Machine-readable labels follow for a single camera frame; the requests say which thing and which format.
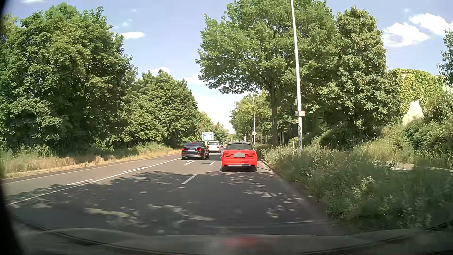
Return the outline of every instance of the road sign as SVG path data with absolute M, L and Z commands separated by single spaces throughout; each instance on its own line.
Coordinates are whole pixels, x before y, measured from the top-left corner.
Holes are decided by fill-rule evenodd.
M 203 132 L 201 133 L 202 141 L 214 141 L 214 132 Z
M 305 111 L 296 111 L 295 115 L 296 115 L 296 117 L 304 117 Z

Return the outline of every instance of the pole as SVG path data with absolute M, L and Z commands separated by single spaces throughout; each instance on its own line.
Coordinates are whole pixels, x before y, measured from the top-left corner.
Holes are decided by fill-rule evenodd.
M 293 14 L 293 30 L 294 30 L 294 53 L 296 57 L 296 85 L 297 85 L 297 110 L 300 112 L 302 111 L 302 105 L 300 101 L 300 72 L 299 72 L 299 51 L 297 48 L 297 31 L 296 31 L 296 18 L 294 17 L 294 4 L 293 0 L 291 0 L 291 12 Z M 302 145 L 302 116 L 298 117 L 298 137 L 299 137 L 299 144 L 297 147 L 297 151 L 299 154 L 303 150 Z
M 252 95 L 253 98 L 253 133 L 255 133 L 255 95 Z M 253 144 L 255 145 L 256 135 L 253 135 Z

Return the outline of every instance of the cloud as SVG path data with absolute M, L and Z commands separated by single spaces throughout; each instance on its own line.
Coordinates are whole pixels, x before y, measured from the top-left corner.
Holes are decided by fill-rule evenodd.
M 234 133 L 233 126 L 229 122 L 231 111 L 235 106 L 234 102 L 225 103 L 222 98 L 211 98 L 202 95 L 194 95 L 194 97 L 199 111 L 207 113 L 212 122 L 223 124 L 229 133 Z
M 452 27 L 453 24 L 447 23 L 442 17 L 434 16 L 429 13 L 417 14 L 413 17 L 410 17 L 409 20 L 421 27 L 431 30 L 434 34 L 445 35 L 444 30 L 448 30 Z
M 168 68 L 166 68 L 166 67 L 164 67 L 164 66 L 159 67 L 159 68 L 157 68 L 157 69 L 148 69 L 148 71 L 151 71 L 151 73 L 152 73 L 153 75 L 157 75 L 157 74 L 159 73 L 159 70 L 160 70 L 160 69 L 162 69 L 162 71 L 167 72 L 167 73 L 170 74 L 170 69 L 168 69 Z
M 44 0 L 22 0 L 24 4 L 43 3 Z
M 404 22 L 395 23 L 386 28 L 382 35 L 384 45 L 388 47 L 403 47 L 421 43 L 427 40 L 429 36 L 421 32 L 415 26 Z
M 124 36 L 124 39 L 137 39 L 145 36 L 143 32 L 126 32 L 121 35 Z
M 187 83 L 194 83 L 194 84 L 204 84 L 204 82 L 200 81 L 198 78 L 200 74 L 194 74 L 191 77 L 184 78 Z

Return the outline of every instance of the ivy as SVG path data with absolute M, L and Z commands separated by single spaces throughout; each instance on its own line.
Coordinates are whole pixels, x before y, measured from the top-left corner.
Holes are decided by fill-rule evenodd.
M 391 72 L 397 74 L 397 82 L 400 85 L 400 109 L 403 114 L 409 110 L 410 103 L 416 99 L 425 113 L 438 93 L 443 91 L 442 76 L 413 69 L 397 68 Z

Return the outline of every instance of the silver car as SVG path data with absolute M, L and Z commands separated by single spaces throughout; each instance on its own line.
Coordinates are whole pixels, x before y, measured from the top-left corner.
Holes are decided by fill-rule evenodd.
M 220 148 L 220 143 L 219 141 L 209 141 L 207 143 L 207 147 L 209 149 L 209 152 L 222 152 L 222 148 Z

